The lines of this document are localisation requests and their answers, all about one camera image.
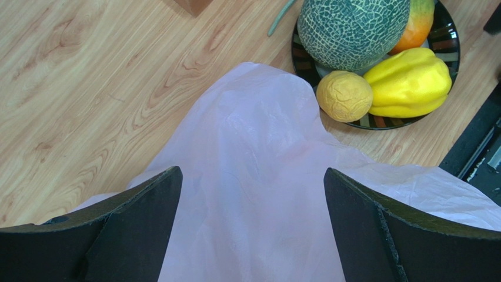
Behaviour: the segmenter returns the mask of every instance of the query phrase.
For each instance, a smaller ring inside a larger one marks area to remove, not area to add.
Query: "orange papaya skin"
[[[389,54],[395,55],[423,45],[432,29],[434,12],[434,0],[410,0],[409,21],[399,42]]]

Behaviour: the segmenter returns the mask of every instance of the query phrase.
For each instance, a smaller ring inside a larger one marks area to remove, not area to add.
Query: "fruit plate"
[[[438,58],[441,58],[449,67],[449,74],[452,78],[452,84],[456,80],[457,72],[459,70],[459,37],[457,34],[456,25],[452,21],[447,9],[440,1],[435,5],[435,14],[433,19],[433,26],[430,34],[428,34],[427,41],[423,47],[428,47],[434,51]],[[294,28],[292,35],[292,62],[296,74],[311,84],[313,90],[316,91],[318,83],[327,75],[331,70],[320,66],[315,60],[307,53],[299,39],[298,27]],[[363,75],[370,69],[361,70],[358,73]],[[374,116],[368,113],[363,118],[354,122],[347,123],[348,125],[370,130],[386,130],[394,129],[402,126],[410,125],[427,115],[412,117],[407,119],[397,119],[390,117]]]

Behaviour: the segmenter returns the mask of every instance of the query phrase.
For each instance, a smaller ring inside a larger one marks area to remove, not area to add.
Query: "yellow bell pepper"
[[[374,100],[369,113],[413,118],[440,107],[452,87],[449,68],[428,48],[413,48],[374,66],[363,76]]]

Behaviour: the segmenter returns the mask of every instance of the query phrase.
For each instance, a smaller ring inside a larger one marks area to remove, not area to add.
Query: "wrinkled lemon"
[[[344,70],[324,76],[316,90],[318,105],[338,122],[354,122],[370,109],[374,95],[363,77]]]

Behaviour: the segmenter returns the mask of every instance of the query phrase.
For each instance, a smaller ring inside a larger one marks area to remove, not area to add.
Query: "wooden floor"
[[[462,56],[449,100],[413,126],[370,132],[330,121],[343,143],[396,165],[437,165],[495,87],[501,0],[444,0]],[[292,72],[300,3],[214,0],[196,19],[162,0],[0,0],[0,227],[42,223],[122,191],[195,100],[240,62]]]

